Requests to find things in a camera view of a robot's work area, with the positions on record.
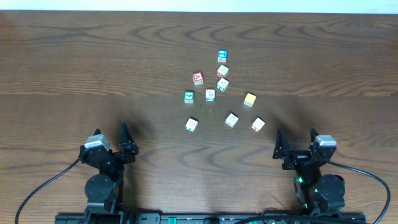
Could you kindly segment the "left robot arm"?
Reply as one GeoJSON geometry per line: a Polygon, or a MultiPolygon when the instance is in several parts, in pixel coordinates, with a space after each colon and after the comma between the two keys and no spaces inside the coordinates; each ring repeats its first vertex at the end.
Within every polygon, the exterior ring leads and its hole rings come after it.
{"type": "Polygon", "coordinates": [[[109,141],[99,129],[80,146],[81,163],[99,170],[85,185],[87,206],[83,222],[86,224],[134,221],[134,216],[122,209],[124,166],[133,163],[139,153],[126,123],[121,125],[119,146],[121,151],[112,151],[109,141]]]}

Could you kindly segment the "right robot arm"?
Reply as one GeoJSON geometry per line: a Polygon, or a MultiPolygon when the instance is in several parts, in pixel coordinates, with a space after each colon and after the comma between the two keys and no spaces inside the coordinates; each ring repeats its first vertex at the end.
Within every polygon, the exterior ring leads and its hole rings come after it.
{"type": "Polygon", "coordinates": [[[332,215],[345,206],[345,181],[339,175],[320,171],[336,150],[336,141],[330,135],[310,130],[311,144],[306,150],[293,150],[287,135],[277,131],[273,159],[282,159],[283,170],[296,171],[294,187],[299,203],[311,215],[332,215]]]}

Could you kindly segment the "red sided wooden block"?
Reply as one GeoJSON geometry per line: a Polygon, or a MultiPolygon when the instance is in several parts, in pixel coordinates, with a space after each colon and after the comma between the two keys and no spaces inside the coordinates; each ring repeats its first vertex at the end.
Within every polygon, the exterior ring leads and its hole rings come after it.
{"type": "Polygon", "coordinates": [[[265,121],[260,117],[257,117],[251,125],[251,128],[256,132],[259,132],[262,127],[265,125],[265,121]]]}

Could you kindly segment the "yellow top wooden block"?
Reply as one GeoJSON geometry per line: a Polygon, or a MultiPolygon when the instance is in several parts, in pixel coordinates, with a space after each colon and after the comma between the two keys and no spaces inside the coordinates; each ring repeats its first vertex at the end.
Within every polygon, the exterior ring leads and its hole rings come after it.
{"type": "Polygon", "coordinates": [[[253,95],[252,93],[248,93],[244,99],[244,105],[246,105],[248,107],[252,107],[256,98],[257,98],[256,95],[253,95]]]}

